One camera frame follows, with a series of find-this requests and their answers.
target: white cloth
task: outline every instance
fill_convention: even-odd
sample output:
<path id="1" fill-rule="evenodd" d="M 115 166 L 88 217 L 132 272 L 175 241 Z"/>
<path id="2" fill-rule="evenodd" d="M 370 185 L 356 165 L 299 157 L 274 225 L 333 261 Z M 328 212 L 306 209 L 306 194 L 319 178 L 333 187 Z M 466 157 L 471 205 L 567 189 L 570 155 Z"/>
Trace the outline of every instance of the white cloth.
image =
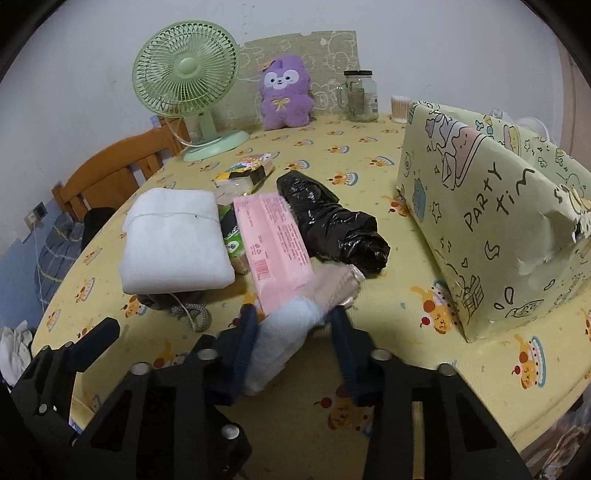
<path id="1" fill-rule="evenodd" d="M 17 384 L 22 373 L 31 363 L 29 345 L 33 334 L 29 331 L 27 321 L 23 321 L 12 331 L 8 327 L 2 329 L 0 338 L 0 372 L 10 387 Z"/>
<path id="2" fill-rule="evenodd" d="M 308 332 L 324 323 L 327 312 L 343 302 L 352 304 L 363 280 L 365 277 L 353 265 L 319 265 L 300 295 L 259 324 L 246 372 L 245 393 L 255 395 L 262 391 L 304 345 Z"/>
<path id="3" fill-rule="evenodd" d="M 304 345 L 308 332 L 323 324 L 323 317 L 324 312 L 313 301 L 295 297 L 263 320 L 246 372 L 245 393 L 262 391 Z"/>
<path id="4" fill-rule="evenodd" d="M 213 192 L 149 190 L 129 210 L 123 231 L 119 273 L 126 294 L 211 290 L 234 282 Z"/>

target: black plastic bag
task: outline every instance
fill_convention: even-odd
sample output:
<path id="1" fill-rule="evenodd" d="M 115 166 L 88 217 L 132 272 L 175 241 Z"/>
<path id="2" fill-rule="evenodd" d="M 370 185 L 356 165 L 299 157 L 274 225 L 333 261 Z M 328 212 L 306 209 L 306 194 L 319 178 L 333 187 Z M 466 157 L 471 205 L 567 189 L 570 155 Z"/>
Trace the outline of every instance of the black plastic bag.
<path id="1" fill-rule="evenodd" d="M 279 177 L 277 188 L 291 206 L 311 257 L 353 264 L 364 275 L 386 266 L 390 247 L 378 234 L 375 217 L 341 207 L 334 193 L 299 171 Z"/>

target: plush toy bow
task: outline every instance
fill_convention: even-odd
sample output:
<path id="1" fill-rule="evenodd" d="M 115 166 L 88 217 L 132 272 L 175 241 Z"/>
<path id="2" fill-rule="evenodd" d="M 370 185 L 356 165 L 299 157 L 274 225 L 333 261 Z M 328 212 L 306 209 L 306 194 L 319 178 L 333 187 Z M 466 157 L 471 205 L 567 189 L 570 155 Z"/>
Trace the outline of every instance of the plush toy bow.
<path id="1" fill-rule="evenodd" d="M 289 98 L 285 97 L 282 98 L 281 100 L 277 99 L 277 100 L 273 100 L 271 103 L 273 105 L 277 105 L 276 111 L 279 111 L 281 109 L 285 110 L 285 104 L 286 103 L 290 103 L 291 100 L 289 100 Z"/>

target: table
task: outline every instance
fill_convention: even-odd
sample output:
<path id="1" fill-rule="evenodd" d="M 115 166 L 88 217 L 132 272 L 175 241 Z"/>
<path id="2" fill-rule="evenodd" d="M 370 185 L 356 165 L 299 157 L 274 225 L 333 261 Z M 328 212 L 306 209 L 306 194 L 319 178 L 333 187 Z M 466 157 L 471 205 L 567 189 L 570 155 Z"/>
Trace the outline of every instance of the table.
<path id="1" fill-rule="evenodd" d="M 583 295 L 543 319 L 503 335 L 467 343 L 440 272 L 395 182 L 404 126 L 387 116 L 353 124 L 322 116 L 308 127 L 254 132 L 239 148 L 202 162 L 170 160 L 101 230 L 76 261 L 53 298 L 33 342 L 77 341 L 104 317 L 116 318 L 121 337 L 74 388 L 72 419 L 85 427 L 129 367 L 138 361 L 166 367 L 183 360 L 200 334 L 186 320 L 149 310 L 121 290 L 121 227 L 138 194 L 153 187 L 213 189 L 213 178 L 250 153 L 273 153 L 275 171 L 261 189 L 276 190 L 288 170 L 322 181 L 343 206 L 374 215 L 391 247 L 388 265 L 364 284 L 350 316 L 380 348 L 409 364 L 456 366 L 517 449 L 547 430 L 576 400 L 591 377 L 591 304 Z M 217 334 L 237 316 L 255 289 L 250 275 L 206 294 Z M 520 352 L 533 339 L 543 346 L 546 382 L 523 384 Z M 308 339 L 283 372 L 257 397 L 241 397 L 223 411 L 241 424 L 253 445 L 246 472 L 254 479 L 351 479 L 362 476 L 371 409 L 357 408 L 341 386 L 326 332 Z"/>

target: white folded towel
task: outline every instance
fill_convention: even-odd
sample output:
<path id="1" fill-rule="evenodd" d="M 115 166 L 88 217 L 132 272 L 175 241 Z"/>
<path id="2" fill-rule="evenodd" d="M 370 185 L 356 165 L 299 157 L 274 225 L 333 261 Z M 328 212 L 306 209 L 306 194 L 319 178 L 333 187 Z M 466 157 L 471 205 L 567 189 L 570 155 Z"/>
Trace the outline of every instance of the white folded towel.
<path id="1" fill-rule="evenodd" d="M 213 192 L 152 189 L 137 198 L 119 273 L 126 294 L 212 290 L 234 282 Z"/>

